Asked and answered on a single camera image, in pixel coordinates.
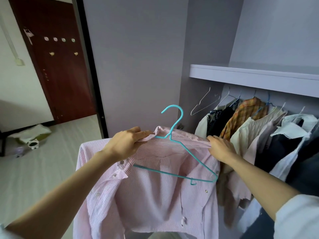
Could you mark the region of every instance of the wardrobe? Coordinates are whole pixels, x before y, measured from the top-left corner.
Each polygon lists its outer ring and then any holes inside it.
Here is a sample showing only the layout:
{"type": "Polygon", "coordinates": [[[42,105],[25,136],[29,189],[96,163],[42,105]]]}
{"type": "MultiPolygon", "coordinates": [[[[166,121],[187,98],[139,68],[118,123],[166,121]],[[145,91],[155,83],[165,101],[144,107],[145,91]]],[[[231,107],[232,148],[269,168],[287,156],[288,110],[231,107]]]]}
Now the wardrobe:
{"type": "Polygon", "coordinates": [[[229,92],[319,117],[319,0],[75,2],[109,137],[171,127],[178,110],[161,114],[171,104],[184,110],[179,127],[194,133],[214,108],[190,115],[209,88],[196,109],[229,92]]]}

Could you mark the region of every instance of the door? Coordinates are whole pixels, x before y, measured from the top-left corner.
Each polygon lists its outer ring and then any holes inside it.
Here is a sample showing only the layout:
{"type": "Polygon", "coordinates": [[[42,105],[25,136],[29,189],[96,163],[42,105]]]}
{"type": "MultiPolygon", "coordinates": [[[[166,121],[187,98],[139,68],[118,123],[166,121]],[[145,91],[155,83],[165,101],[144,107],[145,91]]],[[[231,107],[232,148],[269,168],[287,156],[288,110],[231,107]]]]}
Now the door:
{"type": "Polygon", "coordinates": [[[73,5],[56,0],[10,3],[57,123],[96,114],[73,5]]]}

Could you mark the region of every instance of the gray floor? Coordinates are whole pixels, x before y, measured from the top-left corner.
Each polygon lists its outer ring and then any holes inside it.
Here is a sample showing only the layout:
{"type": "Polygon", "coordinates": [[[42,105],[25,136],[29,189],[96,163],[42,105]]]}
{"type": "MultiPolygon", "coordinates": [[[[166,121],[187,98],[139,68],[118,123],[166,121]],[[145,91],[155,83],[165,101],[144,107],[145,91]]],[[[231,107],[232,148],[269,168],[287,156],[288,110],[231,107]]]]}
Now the gray floor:
{"type": "MultiPolygon", "coordinates": [[[[8,155],[0,157],[0,223],[10,223],[69,177],[83,142],[101,139],[96,115],[50,129],[52,134],[38,149],[20,158],[10,155],[16,144],[8,139],[8,155]]],[[[72,238],[72,225],[63,238],[72,238]]]]}

